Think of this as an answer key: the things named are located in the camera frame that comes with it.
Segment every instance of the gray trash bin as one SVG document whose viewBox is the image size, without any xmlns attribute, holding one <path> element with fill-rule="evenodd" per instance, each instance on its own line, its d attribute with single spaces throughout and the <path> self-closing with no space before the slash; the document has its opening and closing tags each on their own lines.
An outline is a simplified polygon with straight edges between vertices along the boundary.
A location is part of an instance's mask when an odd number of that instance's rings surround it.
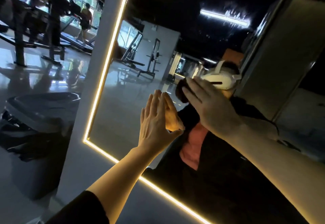
<svg viewBox="0 0 325 224">
<path fill-rule="evenodd" d="M 79 93 L 9 98 L 0 121 L 0 146 L 11 153 L 14 185 L 34 200 L 59 184 Z"/>
</svg>

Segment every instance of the vr headset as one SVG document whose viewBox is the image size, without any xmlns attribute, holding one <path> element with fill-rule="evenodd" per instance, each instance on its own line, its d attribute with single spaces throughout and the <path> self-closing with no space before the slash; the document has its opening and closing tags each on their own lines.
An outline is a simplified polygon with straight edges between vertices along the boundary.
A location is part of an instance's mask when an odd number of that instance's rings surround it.
<svg viewBox="0 0 325 224">
<path fill-rule="evenodd" d="M 221 70 L 221 67 L 224 62 L 225 62 L 224 60 L 219 61 L 214 71 L 204 76 L 201 76 L 201 78 L 209 81 L 217 89 L 229 90 L 235 86 L 238 80 L 242 79 L 242 75 L 232 74 L 230 70 L 227 71 L 228 68 L 224 68 L 223 70 Z M 182 103 L 188 103 L 189 100 L 184 95 L 182 87 L 185 87 L 192 92 L 188 83 L 186 82 L 186 78 L 180 80 L 180 82 L 178 83 L 176 87 L 175 95 Z"/>
</svg>

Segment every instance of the treadmill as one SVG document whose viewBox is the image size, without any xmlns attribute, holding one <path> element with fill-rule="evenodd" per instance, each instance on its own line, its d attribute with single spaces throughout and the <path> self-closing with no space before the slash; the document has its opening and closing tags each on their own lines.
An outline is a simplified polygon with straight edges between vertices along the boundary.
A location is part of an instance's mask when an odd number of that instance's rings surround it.
<svg viewBox="0 0 325 224">
<path fill-rule="evenodd" d="M 80 40 L 76 40 L 75 37 L 71 36 L 70 34 L 68 33 L 65 33 L 64 30 L 72 23 L 72 21 L 74 20 L 77 20 L 77 21 L 80 21 L 80 18 L 76 15 L 73 15 L 71 16 L 71 18 L 67 21 L 66 25 L 64 26 L 64 28 L 61 30 L 61 39 L 65 40 L 65 41 L 68 41 L 71 46 L 79 51 L 82 51 L 84 53 L 87 53 L 87 54 L 92 54 L 93 52 L 93 44 L 89 44 L 89 43 L 86 43 L 85 45 L 83 44 L 82 41 Z M 91 28 L 93 29 L 97 29 L 97 27 L 95 26 L 92 26 L 91 25 Z"/>
</svg>

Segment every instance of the person on treadmill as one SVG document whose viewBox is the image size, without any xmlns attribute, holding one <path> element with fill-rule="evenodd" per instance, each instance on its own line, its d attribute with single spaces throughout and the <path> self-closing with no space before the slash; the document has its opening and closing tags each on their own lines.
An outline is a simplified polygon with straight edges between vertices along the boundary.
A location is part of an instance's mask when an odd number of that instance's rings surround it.
<svg viewBox="0 0 325 224">
<path fill-rule="evenodd" d="M 215 74 L 223 76 L 215 80 Z M 234 63 L 221 61 L 202 78 L 222 90 L 247 125 L 276 143 L 275 124 L 244 99 L 233 96 L 241 78 Z M 187 103 L 183 86 L 186 80 L 177 85 L 176 96 Z M 216 223 L 307 223 L 252 163 L 201 124 L 190 103 L 177 112 L 171 98 L 165 98 L 166 129 L 184 133 L 144 177 Z"/>
<path fill-rule="evenodd" d="M 90 4 L 86 3 L 85 8 L 81 10 L 81 20 L 80 20 L 81 30 L 78 33 L 78 36 L 76 37 L 77 40 L 81 33 L 81 37 L 84 45 L 86 41 L 86 32 L 90 29 L 90 25 L 93 20 L 93 15 L 89 9 L 90 9 Z"/>
</svg>

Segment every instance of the black hair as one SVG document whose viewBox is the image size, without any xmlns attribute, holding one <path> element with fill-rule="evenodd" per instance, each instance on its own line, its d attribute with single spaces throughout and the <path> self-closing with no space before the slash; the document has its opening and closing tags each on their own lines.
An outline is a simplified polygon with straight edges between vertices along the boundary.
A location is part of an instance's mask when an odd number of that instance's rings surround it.
<svg viewBox="0 0 325 224">
<path fill-rule="evenodd" d="M 233 63 L 232 61 L 225 61 L 222 64 L 221 68 L 223 68 L 223 67 L 226 67 L 226 68 L 229 68 L 229 69 L 233 70 L 234 74 L 236 74 L 236 75 L 240 74 L 238 66 L 235 63 Z"/>
</svg>

